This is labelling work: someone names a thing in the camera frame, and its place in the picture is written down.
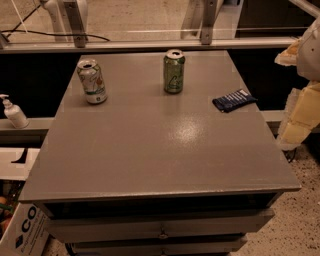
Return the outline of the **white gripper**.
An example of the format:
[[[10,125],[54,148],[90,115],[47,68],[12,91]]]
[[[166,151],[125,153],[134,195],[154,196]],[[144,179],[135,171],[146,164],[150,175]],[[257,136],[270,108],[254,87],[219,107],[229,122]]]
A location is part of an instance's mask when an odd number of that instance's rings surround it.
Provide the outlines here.
[[[274,62],[282,66],[296,66],[297,73],[310,80],[302,90],[293,88],[288,95],[284,117],[276,142],[283,151],[291,151],[320,124],[320,17],[303,36],[279,53]]]

